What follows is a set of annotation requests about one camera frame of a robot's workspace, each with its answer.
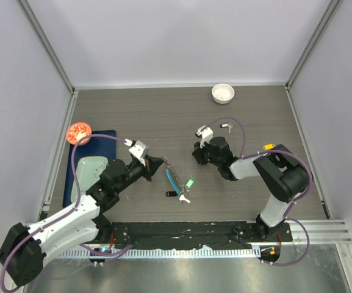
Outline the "large keyring with small rings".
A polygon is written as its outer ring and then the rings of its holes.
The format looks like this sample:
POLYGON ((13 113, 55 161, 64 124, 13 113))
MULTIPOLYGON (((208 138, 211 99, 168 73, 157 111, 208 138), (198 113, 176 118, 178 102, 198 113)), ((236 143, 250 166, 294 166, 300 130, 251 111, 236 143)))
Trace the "large keyring with small rings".
POLYGON ((165 174, 172 185, 174 191, 177 193, 178 196, 184 195, 184 186, 181 184, 180 179, 173 168, 172 164, 166 157, 162 157, 163 165, 165 167, 165 174))

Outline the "key with green tag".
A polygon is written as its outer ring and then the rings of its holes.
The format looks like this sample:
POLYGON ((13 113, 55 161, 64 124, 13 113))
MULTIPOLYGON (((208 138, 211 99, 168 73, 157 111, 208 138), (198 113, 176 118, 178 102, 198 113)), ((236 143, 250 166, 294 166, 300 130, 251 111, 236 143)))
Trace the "key with green tag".
POLYGON ((190 177, 187 182, 184 184, 184 191, 185 192, 189 192, 189 190, 191 189, 191 187, 194 185, 195 183, 195 179, 190 177))

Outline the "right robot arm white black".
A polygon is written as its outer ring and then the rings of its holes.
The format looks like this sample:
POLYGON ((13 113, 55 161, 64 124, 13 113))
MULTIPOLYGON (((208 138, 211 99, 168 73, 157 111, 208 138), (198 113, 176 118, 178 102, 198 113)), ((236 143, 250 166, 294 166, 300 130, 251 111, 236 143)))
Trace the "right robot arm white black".
POLYGON ((228 181, 259 176, 270 191, 267 204, 256 217, 256 234, 263 241, 272 240, 284 223, 297 198, 313 184, 308 166, 284 145, 246 157, 235 157, 224 137, 196 142, 192 156, 200 165, 212 164, 228 181))

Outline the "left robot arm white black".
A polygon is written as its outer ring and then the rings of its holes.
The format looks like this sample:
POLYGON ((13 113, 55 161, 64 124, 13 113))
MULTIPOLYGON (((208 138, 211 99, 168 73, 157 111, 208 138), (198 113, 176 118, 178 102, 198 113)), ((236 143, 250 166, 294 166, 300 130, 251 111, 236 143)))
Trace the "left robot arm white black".
POLYGON ((110 222, 103 213, 116 205, 119 194, 138 179, 151 181, 163 163, 163 158, 149 155, 142 161, 133 157, 128 165, 113 160, 87 193, 71 205, 29 226, 21 222, 12 226, 0 248, 2 292, 8 292, 6 275, 20 288, 65 251, 86 242, 105 243, 110 236, 110 222))

